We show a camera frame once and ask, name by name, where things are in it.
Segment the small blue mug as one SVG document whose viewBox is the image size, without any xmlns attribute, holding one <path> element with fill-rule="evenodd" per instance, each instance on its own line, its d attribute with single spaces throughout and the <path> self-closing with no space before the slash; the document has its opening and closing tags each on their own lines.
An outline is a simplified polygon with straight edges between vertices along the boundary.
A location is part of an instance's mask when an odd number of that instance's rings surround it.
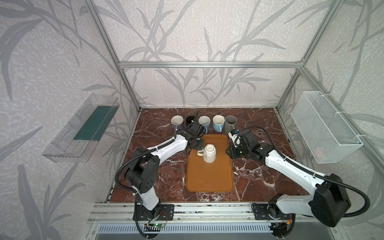
<svg viewBox="0 0 384 240">
<path fill-rule="evenodd" d="M 201 116 L 199 118 L 199 123 L 205 128 L 205 134 L 208 133 L 210 124 L 211 124 L 211 119 L 208 116 Z"/>
</svg>

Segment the black mug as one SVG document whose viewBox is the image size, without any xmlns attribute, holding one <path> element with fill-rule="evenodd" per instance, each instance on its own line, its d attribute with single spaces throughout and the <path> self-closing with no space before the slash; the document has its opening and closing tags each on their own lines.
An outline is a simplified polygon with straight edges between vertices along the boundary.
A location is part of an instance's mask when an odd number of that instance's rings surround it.
<svg viewBox="0 0 384 240">
<path fill-rule="evenodd" d="M 186 118 L 186 127 L 187 127 L 187 128 L 188 128 L 188 127 L 191 127 L 192 124 L 194 123 L 194 121 L 195 121 L 195 117 L 194 117 L 194 116 L 188 116 L 188 117 Z"/>
</svg>

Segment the lavender purple mug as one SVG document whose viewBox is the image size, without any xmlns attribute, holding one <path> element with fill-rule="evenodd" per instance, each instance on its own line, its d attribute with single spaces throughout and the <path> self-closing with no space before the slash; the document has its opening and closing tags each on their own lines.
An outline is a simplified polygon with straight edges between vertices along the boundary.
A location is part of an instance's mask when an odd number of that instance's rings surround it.
<svg viewBox="0 0 384 240">
<path fill-rule="evenodd" d="M 179 131 L 185 127 L 184 118 L 180 115 L 173 116 L 171 118 L 172 127 L 175 131 Z"/>
</svg>

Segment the large light blue mug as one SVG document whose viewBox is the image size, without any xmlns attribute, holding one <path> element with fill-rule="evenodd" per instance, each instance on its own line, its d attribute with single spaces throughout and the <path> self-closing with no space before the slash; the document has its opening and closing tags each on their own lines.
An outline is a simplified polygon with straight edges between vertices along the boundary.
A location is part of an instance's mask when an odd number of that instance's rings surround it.
<svg viewBox="0 0 384 240">
<path fill-rule="evenodd" d="M 225 117 L 216 115 L 213 117 L 213 127 L 216 132 L 221 133 L 225 125 Z"/>
</svg>

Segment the white faceted mug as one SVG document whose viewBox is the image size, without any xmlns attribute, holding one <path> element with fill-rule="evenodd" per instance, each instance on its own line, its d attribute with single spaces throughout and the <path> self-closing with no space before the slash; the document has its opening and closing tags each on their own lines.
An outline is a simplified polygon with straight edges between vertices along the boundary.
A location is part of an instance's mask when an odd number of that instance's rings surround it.
<svg viewBox="0 0 384 240">
<path fill-rule="evenodd" d="M 216 160 L 216 148 L 212 144 L 207 144 L 203 150 L 197 152 L 197 155 L 203 157 L 206 163 L 213 163 Z"/>
</svg>

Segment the grey mug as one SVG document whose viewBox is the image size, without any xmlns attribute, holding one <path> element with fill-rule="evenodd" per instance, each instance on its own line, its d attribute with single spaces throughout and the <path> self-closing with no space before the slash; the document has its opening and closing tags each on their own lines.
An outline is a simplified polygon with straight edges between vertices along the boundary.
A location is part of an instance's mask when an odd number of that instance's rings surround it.
<svg viewBox="0 0 384 240">
<path fill-rule="evenodd" d="M 237 121 L 238 120 L 235 116 L 232 116 L 232 115 L 226 116 L 225 125 L 224 125 L 224 130 L 226 134 L 228 134 L 230 131 L 236 128 Z"/>
</svg>

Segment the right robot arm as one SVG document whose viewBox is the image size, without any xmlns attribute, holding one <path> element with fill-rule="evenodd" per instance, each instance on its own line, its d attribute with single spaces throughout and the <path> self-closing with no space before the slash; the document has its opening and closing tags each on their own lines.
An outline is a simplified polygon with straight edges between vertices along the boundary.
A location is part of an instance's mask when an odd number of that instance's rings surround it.
<svg viewBox="0 0 384 240">
<path fill-rule="evenodd" d="M 351 218 L 365 213 L 371 201 L 361 190 L 343 183 L 342 179 L 316 172 L 290 157 L 282 154 L 274 141 L 259 143 L 250 128 L 228 133 L 232 145 L 226 150 L 231 159 L 248 158 L 262 161 L 269 168 L 279 171 L 308 192 L 306 196 L 276 195 L 269 207 L 274 212 L 298 214 L 316 218 L 328 227 L 335 227 L 342 218 Z M 359 194 L 364 205 L 355 212 L 349 212 L 351 201 L 347 190 Z"/>
</svg>

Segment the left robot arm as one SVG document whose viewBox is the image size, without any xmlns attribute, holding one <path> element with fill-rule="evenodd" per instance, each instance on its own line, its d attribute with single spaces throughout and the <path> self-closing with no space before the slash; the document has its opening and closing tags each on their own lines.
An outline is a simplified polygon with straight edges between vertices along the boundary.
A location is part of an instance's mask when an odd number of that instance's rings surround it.
<svg viewBox="0 0 384 240">
<path fill-rule="evenodd" d="M 139 220 L 140 210 L 149 220 L 161 214 L 161 204 L 154 184 L 160 165 L 173 155 L 184 150 L 202 150 L 205 127 L 197 121 L 174 132 L 165 142 L 150 148 L 137 148 L 130 160 L 123 164 L 115 174 L 116 186 L 128 190 L 135 196 L 134 219 Z"/>
</svg>

